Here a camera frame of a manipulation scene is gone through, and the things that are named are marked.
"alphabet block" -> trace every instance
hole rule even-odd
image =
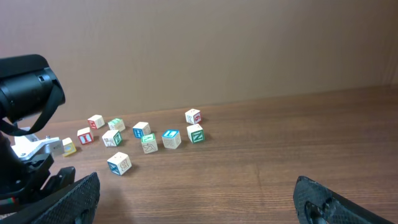
[[[77,137],[80,140],[81,144],[88,144],[94,141],[93,133],[90,128],[83,128],[77,131]]]
[[[197,124],[201,121],[201,113],[200,110],[190,109],[185,112],[185,119],[190,124]]]
[[[62,155],[64,157],[67,157],[70,154],[73,154],[76,152],[76,147],[75,147],[74,143],[72,142],[72,139],[66,138],[66,139],[62,140],[62,144],[63,144],[63,151],[64,151],[64,154],[62,154]]]
[[[90,128],[98,129],[105,125],[104,118],[101,115],[94,115],[87,119]]]
[[[118,130],[120,132],[122,132],[126,128],[124,126],[123,120],[120,118],[113,119],[112,121],[108,122],[108,125],[110,130]]]
[[[112,173],[117,175],[123,175],[132,166],[129,156],[123,152],[118,152],[109,158],[108,165]]]
[[[106,147],[116,147],[122,142],[122,136],[118,130],[109,130],[102,136],[102,140]]]
[[[157,151],[157,144],[154,133],[143,136],[141,138],[141,144],[145,154]]]
[[[205,140],[205,133],[199,124],[194,124],[187,127],[188,137],[192,143],[198,143]]]
[[[143,136],[150,134],[149,123],[138,122],[134,127],[132,127],[132,131],[136,138],[142,138]]]
[[[176,149],[181,143],[179,130],[167,130],[162,135],[163,145],[167,149]]]

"letter on block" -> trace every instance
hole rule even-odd
[[[141,138],[141,144],[145,154],[157,151],[157,144],[154,133],[143,136]]]
[[[131,161],[127,154],[118,152],[108,159],[108,165],[112,173],[123,175],[128,169],[131,168]]]
[[[188,137],[192,143],[198,143],[205,140],[205,133],[199,124],[194,124],[187,127]]]
[[[176,149],[181,143],[179,130],[167,130],[162,135],[163,145],[166,149]]]
[[[200,110],[190,109],[185,112],[185,119],[190,124],[197,124],[201,121],[201,113]]]
[[[136,138],[142,138],[143,136],[150,134],[149,123],[138,122],[134,127],[132,127],[132,131]]]
[[[122,132],[126,128],[124,126],[123,120],[120,118],[113,119],[112,121],[108,122],[108,125],[110,130],[118,130],[120,132]]]
[[[102,140],[106,147],[116,147],[122,142],[122,136],[118,130],[109,130],[102,136]]]
[[[98,129],[105,125],[104,118],[101,115],[94,115],[87,119],[90,128]]]
[[[72,139],[66,138],[66,139],[62,140],[62,144],[63,144],[63,151],[64,151],[64,154],[62,154],[62,155],[64,157],[67,157],[70,154],[73,154],[76,152],[76,147],[75,147],[74,143],[72,142]]]
[[[88,144],[94,141],[93,133],[90,128],[83,128],[77,131],[77,137],[80,140],[81,144]]]

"wall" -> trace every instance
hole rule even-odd
[[[0,1],[0,57],[41,54],[52,121],[380,85],[396,0]]]

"toy block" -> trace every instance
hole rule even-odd
[[[72,139],[66,138],[66,139],[62,140],[62,144],[63,144],[63,151],[64,151],[64,154],[62,154],[62,155],[64,157],[67,157],[70,154],[73,154],[76,152],[76,147],[75,147],[74,143],[72,142]]]
[[[77,131],[77,137],[80,140],[81,144],[88,144],[94,141],[93,133],[90,128],[83,128]]]
[[[109,130],[102,136],[106,147],[116,147],[122,142],[122,136],[118,130]]]
[[[108,159],[108,165],[112,173],[123,175],[128,169],[131,168],[131,161],[127,154],[118,152]]]
[[[122,132],[126,128],[124,126],[123,120],[120,118],[113,119],[112,121],[108,122],[108,125],[110,130],[118,130],[120,132]]]
[[[145,154],[157,151],[157,144],[154,133],[143,136],[141,138],[141,144]]]
[[[181,143],[179,130],[167,130],[162,135],[163,145],[166,149],[176,149]]]
[[[201,121],[201,113],[200,110],[190,109],[185,112],[185,119],[190,124],[197,124]]]
[[[136,138],[142,138],[143,136],[150,134],[149,123],[138,122],[134,127],[132,127],[132,131]]]
[[[194,124],[187,127],[188,137],[192,143],[198,143],[205,140],[205,133],[199,124]]]
[[[101,115],[94,115],[87,119],[90,128],[98,129],[105,125],[104,118]]]

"wooden table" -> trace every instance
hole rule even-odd
[[[78,146],[74,155],[55,158],[52,174],[66,166],[76,167],[76,179],[98,173],[95,223],[298,223],[292,197],[299,175],[398,222],[398,89],[195,108],[206,134],[199,144],[187,136],[189,108],[118,116],[127,130],[115,148],[101,140],[106,126],[81,146],[76,131],[85,120],[49,124],[38,136],[71,137]],[[138,121],[149,122],[158,152],[144,154],[131,131]],[[166,129],[181,130],[178,149],[164,149]],[[134,166],[122,177],[106,163],[119,151]]]

